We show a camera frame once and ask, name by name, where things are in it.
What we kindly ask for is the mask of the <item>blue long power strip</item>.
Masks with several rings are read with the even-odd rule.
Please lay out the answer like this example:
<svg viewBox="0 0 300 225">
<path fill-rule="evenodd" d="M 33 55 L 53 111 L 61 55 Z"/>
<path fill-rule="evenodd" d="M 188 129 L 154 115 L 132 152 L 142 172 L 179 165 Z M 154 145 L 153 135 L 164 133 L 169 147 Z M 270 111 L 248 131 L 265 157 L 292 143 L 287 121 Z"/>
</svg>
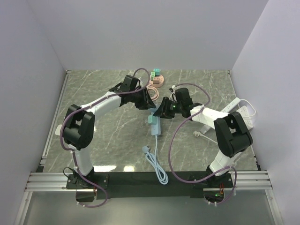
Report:
<svg viewBox="0 0 300 225">
<path fill-rule="evenodd" d="M 153 115 L 154 112 L 156 111 L 155 108 L 151 108 L 149 109 L 150 111 L 150 115 Z M 156 125 L 150 125 L 151 126 L 151 135 L 153 136 L 159 136 L 161 135 L 161 121 L 160 121 L 160 117 L 157 117 L 157 124 Z"/>
</svg>

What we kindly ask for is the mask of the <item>white rounded charger plug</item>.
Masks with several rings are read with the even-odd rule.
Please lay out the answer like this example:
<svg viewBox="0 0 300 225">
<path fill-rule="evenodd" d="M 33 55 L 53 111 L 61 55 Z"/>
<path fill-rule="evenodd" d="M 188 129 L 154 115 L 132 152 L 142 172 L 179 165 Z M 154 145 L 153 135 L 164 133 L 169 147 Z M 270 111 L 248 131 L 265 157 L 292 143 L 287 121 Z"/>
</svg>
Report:
<svg viewBox="0 0 300 225">
<path fill-rule="evenodd" d="M 59 124 L 59 125 L 57 126 L 57 128 L 55 129 L 55 132 L 54 132 L 55 135 L 60 136 L 60 130 L 61 130 L 61 127 L 62 127 L 61 124 Z"/>
</svg>

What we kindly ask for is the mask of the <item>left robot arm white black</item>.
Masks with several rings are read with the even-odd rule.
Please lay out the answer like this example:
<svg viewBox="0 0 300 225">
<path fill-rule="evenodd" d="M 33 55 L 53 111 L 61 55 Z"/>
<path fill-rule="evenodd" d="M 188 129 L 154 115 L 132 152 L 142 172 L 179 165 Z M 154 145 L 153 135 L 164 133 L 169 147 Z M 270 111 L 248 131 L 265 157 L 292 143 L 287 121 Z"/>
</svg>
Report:
<svg viewBox="0 0 300 225">
<path fill-rule="evenodd" d="M 94 182 L 90 173 L 94 171 L 88 146 L 94 136 L 95 121 L 111 110 L 127 103 L 133 103 L 139 110 L 155 108 L 146 87 L 140 80 L 127 75 L 123 82 L 110 88 L 102 97 L 82 106 L 71 105 L 60 129 L 60 143 L 64 150 L 70 151 L 78 173 L 77 183 L 89 188 Z"/>
</svg>

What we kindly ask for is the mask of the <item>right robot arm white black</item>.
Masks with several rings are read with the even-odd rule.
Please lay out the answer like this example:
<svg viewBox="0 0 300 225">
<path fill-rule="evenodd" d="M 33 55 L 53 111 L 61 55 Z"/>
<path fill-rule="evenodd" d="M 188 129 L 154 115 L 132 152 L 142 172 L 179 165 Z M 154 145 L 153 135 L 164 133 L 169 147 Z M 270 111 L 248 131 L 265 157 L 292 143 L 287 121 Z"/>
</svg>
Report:
<svg viewBox="0 0 300 225">
<path fill-rule="evenodd" d="M 176 128 L 172 138 L 188 120 L 199 122 L 215 130 L 219 151 L 208 166 L 208 174 L 200 180 L 184 180 L 173 170 L 171 164 L 171 149 L 173 140 L 169 145 L 168 163 L 173 176 L 184 183 L 200 183 L 206 181 L 211 187 L 216 187 L 222 182 L 222 175 L 233 168 L 235 159 L 253 143 L 253 138 L 239 112 L 220 112 L 201 103 L 194 103 L 187 88 L 175 91 L 175 100 L 164 97 L 154 116 L 162 119 L 172 119 L 176 114 L 181 114 L 185 120 Z"/>
</svg>

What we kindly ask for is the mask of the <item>green charger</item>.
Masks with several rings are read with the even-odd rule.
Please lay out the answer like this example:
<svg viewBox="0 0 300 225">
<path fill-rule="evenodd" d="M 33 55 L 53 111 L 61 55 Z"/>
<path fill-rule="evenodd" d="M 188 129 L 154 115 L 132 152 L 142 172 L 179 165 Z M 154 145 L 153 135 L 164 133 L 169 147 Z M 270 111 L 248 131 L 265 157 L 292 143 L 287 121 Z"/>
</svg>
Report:
<svg viewBox="0 0 300 225">
<path fill-rule="evenodd" d="M 149 115 L 148 116 L 148 124 L 150 125 L 156 125 L 158 122 L 157 117 L 155 117 L 154 115 Z"/>
</svg>

